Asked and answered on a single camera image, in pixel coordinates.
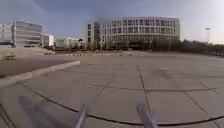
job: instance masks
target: sky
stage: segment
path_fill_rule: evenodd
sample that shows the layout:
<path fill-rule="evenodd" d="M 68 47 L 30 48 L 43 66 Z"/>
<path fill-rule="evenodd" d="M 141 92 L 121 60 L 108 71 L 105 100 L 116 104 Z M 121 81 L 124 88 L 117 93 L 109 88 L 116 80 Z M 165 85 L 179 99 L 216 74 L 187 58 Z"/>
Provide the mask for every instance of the sky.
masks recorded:
<path fill-rule="evenodd" d="M 97 18 L 159 16 L 180 19 L 181 40 L 224 44 L 224 0 L 0 0 L 0 24 L 22 20 L 55 37 L 84 37 Z"/>

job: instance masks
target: paved plaza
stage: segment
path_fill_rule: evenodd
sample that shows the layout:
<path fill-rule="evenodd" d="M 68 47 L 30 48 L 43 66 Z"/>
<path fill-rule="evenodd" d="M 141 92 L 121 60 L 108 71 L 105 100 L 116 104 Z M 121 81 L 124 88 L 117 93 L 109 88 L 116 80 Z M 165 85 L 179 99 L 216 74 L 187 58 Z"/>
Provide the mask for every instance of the paved plaza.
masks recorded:
<path fill-rule="evenodd" d="M 142 126 L 144 104 L 158 124 L 224 115 L 224 59 L 167 53 L 74 57 L 70 67 L 0 89 L 0 103 L 18 128 L 72 128 L 83 104 L 85 128 Z M 177 128 L 222 128 L 224 119 Z"/>

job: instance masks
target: office building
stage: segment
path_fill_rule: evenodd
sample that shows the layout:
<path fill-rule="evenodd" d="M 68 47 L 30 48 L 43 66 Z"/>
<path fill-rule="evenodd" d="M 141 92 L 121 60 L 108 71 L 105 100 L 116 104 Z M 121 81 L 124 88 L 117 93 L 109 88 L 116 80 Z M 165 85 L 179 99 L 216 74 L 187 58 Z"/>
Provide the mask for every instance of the office building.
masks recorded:
<path fill-rule="evenodd" d="M 55 46 L 57 48 L 71 48 L 79 46 L 79 39 L 74 38 L 59 38 L 55 41 Z"/>
<path fill-rule="evenodd" d="M 0 24 L 0 44 L 12 44 L 11 24 Z"/>
<path fill-rule="evenodd" d="M 99 22 L 90 22 L 87 25 L 87 47 L 97 49 L 100 42 L 100 24 Z"/>
<path fill-rule="evenodd" d="M 177 18 L 166 17 L 123 17 L 101 19 L 88 24 L 87 42 L 119 44 L 128 48 L 153 40 L 179 40 L 180 22 Z"/>
<path fill-rule="evenodd" d="M 14 21 L 12 25 L 12 40 L 16 47 L 39 47 L 42 43 L 42 26 Z"/>
<path fill-rule="evenodd" d="M 44 34 L 42 35 L 42 47 L 48 47 L 54 45 L 54 36 Z"/>

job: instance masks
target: lamp post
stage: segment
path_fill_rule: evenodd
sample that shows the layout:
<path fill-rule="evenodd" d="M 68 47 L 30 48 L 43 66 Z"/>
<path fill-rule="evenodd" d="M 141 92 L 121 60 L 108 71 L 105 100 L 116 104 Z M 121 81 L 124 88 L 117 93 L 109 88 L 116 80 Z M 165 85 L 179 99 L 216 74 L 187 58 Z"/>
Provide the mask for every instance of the lamp post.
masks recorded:
<path fill-rule="evenodd" d="M 207 31 L 207 38 L 208 38 L 207 44 L 208 44 L 209 41 L 210 41 L 210 30 L 211 30 L 211 28 L 205 28 L 205 30 Z"/>

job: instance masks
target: curb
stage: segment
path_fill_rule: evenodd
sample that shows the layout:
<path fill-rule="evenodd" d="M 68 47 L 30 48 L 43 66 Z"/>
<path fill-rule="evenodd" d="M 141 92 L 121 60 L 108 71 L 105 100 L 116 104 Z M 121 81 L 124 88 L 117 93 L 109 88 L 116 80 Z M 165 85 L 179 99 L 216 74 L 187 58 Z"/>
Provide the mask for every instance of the curb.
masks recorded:
<path fill-rule="evenodd" d="M 38 76 L 41 76 L 41 75 L 49 73 L 49 72 L 54 72 L 54 71 L 57 71 L 60 69 L 65 69 L 65 68 L 68 68 L 71 66 L 76 66 L 79 64 L 80 64 L 80 61 L 73 61 L 73 62 L 69 62 L 69 63 L 54 65 L 54 66 L 51 66 L 48 68 L 37 69 L 37 70 L 31 71 L 31 72 L 26 72 L 26 73 L 18 74 L 15 76 L 3 78 L 3 79 L 0 79 L 0 88 L 23 81 L 23 80 L 38 77 Z"/>
<path fill-rule="evenodd" d="M 120 53 L 79 53 L 67 54 L 67 56 L 121 56 Z"/>

